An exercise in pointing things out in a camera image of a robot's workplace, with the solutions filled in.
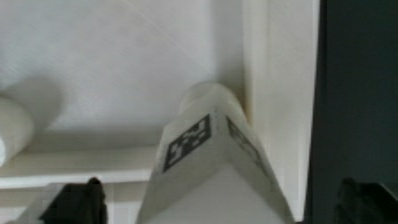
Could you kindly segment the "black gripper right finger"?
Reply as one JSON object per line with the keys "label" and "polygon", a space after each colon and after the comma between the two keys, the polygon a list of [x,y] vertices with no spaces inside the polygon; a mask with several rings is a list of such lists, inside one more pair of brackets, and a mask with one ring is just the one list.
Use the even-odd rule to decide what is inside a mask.
{"label": "black gripper right finger", "polygon": [[344,179],[335,224],[398,224],[398,183]]}

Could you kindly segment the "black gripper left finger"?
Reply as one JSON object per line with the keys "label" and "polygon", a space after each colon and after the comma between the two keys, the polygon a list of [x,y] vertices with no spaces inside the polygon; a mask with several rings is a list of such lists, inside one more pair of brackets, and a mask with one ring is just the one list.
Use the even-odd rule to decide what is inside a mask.
{"label": "black gripper left finger", "polygon": [[45,224],[107,224],[105,190],[98,178],[63,187],[40,220]]}

